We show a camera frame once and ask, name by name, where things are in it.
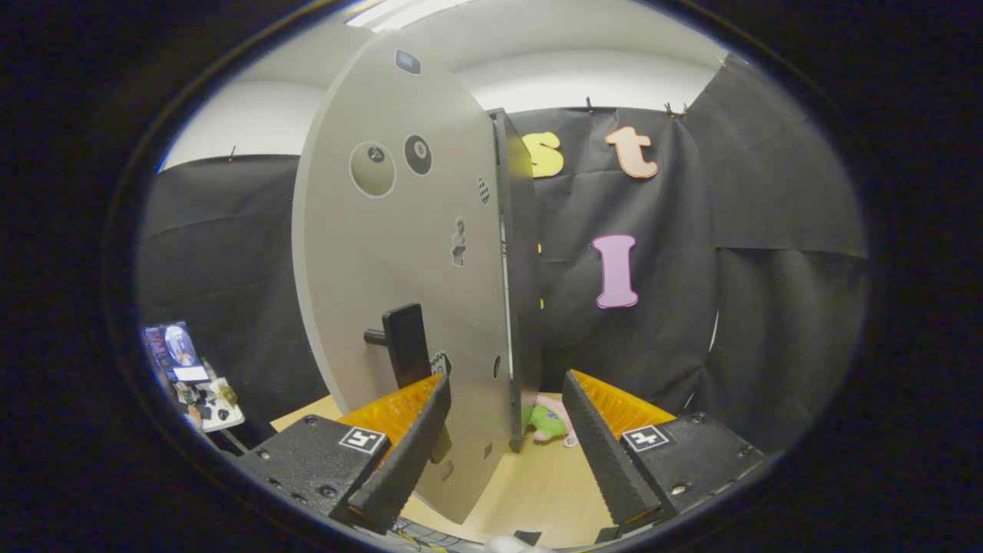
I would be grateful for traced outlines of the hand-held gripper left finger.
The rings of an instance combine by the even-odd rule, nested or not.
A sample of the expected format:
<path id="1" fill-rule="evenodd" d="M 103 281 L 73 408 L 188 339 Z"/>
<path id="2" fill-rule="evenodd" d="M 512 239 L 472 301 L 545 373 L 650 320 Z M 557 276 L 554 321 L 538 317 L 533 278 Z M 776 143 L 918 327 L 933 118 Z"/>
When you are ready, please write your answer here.
<path id="1" fill-rule="evenodd" d="M 231 461 L 305 512 L 386 533 L 428 465 L 450 406 L 449 381 L 438 373 L 337 420 L 306 414 Z"/>

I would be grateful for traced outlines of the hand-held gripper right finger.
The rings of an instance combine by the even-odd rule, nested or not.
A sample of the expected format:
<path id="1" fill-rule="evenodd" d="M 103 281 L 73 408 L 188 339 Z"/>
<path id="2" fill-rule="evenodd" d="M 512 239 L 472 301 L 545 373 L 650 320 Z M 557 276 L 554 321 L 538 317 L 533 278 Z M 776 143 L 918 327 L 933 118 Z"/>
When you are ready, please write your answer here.
<path id="1" fill-rule="evenodd" d="M 577 370 L 566 373 L 562 402 L 621 531 L 687 515 L 766 461 L 709 414 L 674 416 Z"/>

